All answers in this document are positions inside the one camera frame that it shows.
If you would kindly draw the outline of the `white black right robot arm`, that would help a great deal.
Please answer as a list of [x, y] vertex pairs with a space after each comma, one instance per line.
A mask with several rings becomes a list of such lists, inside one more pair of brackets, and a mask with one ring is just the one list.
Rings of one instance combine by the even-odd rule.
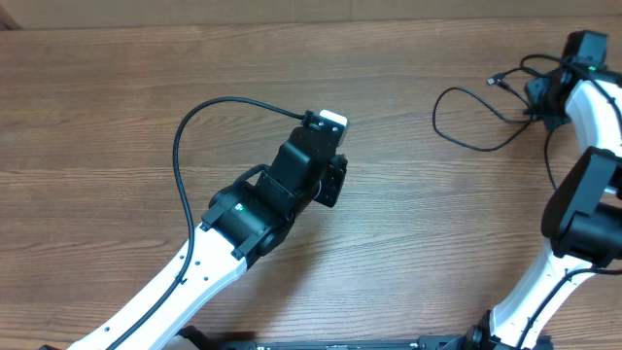
[[621, 76], [605, 64], [607, 37], [572, 32], [557, 68], [528, 82], [529, 113], [548, 132], [571, 123], [581, 156], [543, 211], [545, 240], [511, 293], [459, 340], [457, 349], [547, 349], [541, 331], [590, 277], [621, 257]]

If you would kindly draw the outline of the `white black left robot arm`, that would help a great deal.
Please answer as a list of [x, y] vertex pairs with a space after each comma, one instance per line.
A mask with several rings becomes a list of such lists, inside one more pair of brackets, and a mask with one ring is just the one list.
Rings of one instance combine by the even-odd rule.
[[217, 192], [189, 239], [137, 295], [71, 349], [208, 349], [188, 322], [287, 237], [312, 201], [331, 207], [347, 160], [344, 126], [295, 128], [270, 165], [258, 165]]

